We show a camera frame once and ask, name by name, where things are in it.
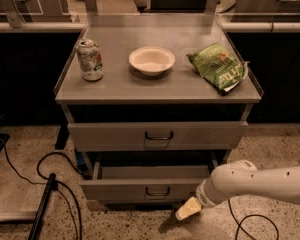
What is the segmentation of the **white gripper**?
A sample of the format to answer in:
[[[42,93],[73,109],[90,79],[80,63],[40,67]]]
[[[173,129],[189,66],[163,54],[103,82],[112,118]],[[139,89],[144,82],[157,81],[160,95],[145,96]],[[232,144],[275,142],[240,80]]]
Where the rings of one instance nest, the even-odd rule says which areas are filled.
[[[202,206],[204,208],[212,208],[224,201],[224,196],[214,188],[211,179],[205,179],[197,186],[196,197],[191,197],[178,209],[175,213],[178,220],[183,220],[196,214],[202,209]]]

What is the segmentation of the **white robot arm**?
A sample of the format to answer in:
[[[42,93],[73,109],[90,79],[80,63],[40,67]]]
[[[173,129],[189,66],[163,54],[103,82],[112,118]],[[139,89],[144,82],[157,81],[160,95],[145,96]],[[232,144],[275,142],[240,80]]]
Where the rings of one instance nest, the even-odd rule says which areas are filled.
[[[237,224],[235,239],[243,231],[251,240],[256,240],[242,227],[249,216],[238,221],[232,210],[230,199],[243,195],[261,196],[300,205],[300,166],[258,170],[248,160],[220,165],[197,186],[195,195],[178,209],[175,216],[181,221],[204,208],[212,208],[226,201]]]

